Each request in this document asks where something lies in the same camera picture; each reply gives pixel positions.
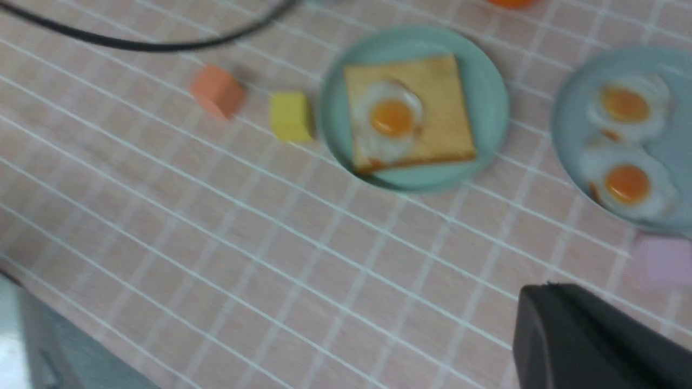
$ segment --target pink tiled surface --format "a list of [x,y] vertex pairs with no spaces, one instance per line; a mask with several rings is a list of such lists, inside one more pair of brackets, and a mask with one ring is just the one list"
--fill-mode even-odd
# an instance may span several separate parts
[[[269,0],[27,0],[67,24],[134,39],[228,30]],[[136,55],[0,15],[0,266],[164,388],[512,388],[517,293],[584,284],[692,345],[680,293],[626,277],[633,231],[585,202],[551,151],[560,81],[634,43],[692,47],[692,3],[335,0],[236,46]],[[507,144],[474,183],[374,190],[322,145],[267,129],[268,91],[316,95],[340,50],[377,28],[460,30],[506,77]],[[231,123],[186,87],[233,69]]]

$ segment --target orange block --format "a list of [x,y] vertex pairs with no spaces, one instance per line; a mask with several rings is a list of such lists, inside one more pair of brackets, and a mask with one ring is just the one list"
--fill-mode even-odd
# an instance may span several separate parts
[[207,65],[190,85],[190,93],[210,114],[228,119],[245,100],[245,91],[227,71]]

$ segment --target mint green plate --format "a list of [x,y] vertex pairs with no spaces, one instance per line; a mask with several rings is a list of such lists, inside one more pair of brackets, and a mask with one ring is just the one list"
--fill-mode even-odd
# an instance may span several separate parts
[[[459,62],[478,157],[470,163],[401,168],[357,175],[343,69],[348,64],[378,64],[453,53]],[[442,28],[402,26],[383,30],[350,48],[328,72],[320,93],[317,124],[334,158],[361,180],[397,192],[434,192],[472,179],[500,150],[507,132],[509,98],[500,72],[465,37]]]

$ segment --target pink block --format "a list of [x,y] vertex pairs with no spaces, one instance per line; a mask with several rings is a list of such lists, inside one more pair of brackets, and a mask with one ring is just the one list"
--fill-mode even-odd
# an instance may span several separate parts
[[692,287],[692,241],[641,235],[632,250],[632,281],[641,289]]

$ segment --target yellow block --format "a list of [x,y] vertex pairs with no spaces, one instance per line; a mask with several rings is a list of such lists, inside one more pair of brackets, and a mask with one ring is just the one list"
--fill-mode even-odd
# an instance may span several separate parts
[[312,117],[307,96],[300,92],[278,92],[271,96],[271,129],[284,142],[312,140]]

